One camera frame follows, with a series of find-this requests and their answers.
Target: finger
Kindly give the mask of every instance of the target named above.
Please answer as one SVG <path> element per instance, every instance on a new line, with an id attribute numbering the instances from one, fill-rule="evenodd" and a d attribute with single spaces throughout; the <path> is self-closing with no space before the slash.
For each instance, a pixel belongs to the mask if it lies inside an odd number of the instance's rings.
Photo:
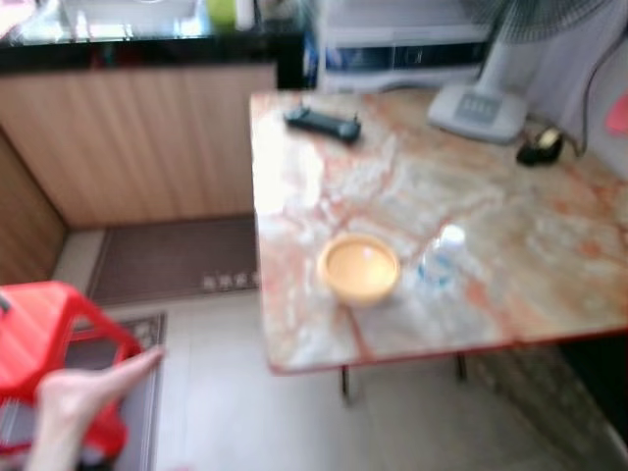
<path id="1" fill-rule="evenodd" d="M 113 400 L 128 393 L 155 369 L 165 351 L 163 347 L 155 346 L 105 370 L 98 381 L 103 395 Z"/>

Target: bowl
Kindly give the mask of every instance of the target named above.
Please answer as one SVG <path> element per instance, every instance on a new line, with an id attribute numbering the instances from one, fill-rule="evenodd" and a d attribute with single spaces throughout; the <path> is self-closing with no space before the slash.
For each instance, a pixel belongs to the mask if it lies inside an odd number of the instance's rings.
<path id="1" fill-rule="evenodd" d="M 400 273 L 393 250 L 371 235 L 341 235 L 327 244 L 318 259 L 321 281 L 350 305 L 370 306 L 383 300 Z"/>

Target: wooden cabinet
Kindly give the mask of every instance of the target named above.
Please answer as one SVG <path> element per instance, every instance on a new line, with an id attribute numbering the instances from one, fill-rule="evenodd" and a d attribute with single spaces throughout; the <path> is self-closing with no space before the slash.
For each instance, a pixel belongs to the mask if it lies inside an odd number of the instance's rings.
<path id="1" fill-rule="evenodd" d="M 72 228 L 253 210 L 248 98 L 273 66 L 0 79 L 0 124 Z"/>
<path id="2" fill-rule="evenodd" d="M 46 280 L 66 228 L 0 132 L 0 285 Z"/>

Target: floor mat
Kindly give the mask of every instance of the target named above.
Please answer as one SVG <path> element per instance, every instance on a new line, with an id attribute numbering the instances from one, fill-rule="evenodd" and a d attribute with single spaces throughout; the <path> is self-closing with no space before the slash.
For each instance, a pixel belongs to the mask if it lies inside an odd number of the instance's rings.
<path id="1" fill-rule="evenodd" d="M 164 316 L 158 314 L 124 322 L 121 325 L 133 332 L 142 346 L 149 347 L 162 342 L 164 323 Z M 91 370 L 105 368 L 111 365 L 115 350 L 115 345 L 108 340 L 74 342 L 70 345 L 66 366 Z M 159 373 L 157 372 L 127 396 L 121 407 L 122 418 L 129 428 L 127 445 L 115 463 L 102 469 L 112 471 L 149 471 L 152 469 L 153 429 L 158 390 Z M 32 437 L 33 425 L 34 414 L 31 408 L 15 403 L 9 403 L 0 408 L 0 440 L 9 444 L 27 441 Z M 84 462 L 93 463 L 98 460 L 98 457 L 88 449 L 83 451 L 82 456 Z"/>
<path id="2" fill-rule="evenodd" d="M 87 292 L 110 305 L 256 287 L 248 216 L 110 230 Z"/>

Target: hand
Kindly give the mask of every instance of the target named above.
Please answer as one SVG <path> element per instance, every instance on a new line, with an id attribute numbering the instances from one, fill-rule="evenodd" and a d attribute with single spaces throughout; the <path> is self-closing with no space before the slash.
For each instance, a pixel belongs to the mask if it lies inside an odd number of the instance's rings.
<path id="1" fill-rule="evenodd" d="M 101 371 L 58 370 L 37 388 L 37 426 L 27 471 L 68 471 L 98 412 L 145 379 L 164 357 L 154 347 Z"/>
<path id="2" fill-rule="evenodd" d="M 100 410 L 124 397 L 160 363 L 164 348 L 153 347 L 138 356 L 100 371 L 57 370 L 37 388 L 37 408 L 65 421 L 88 427 Z"/>

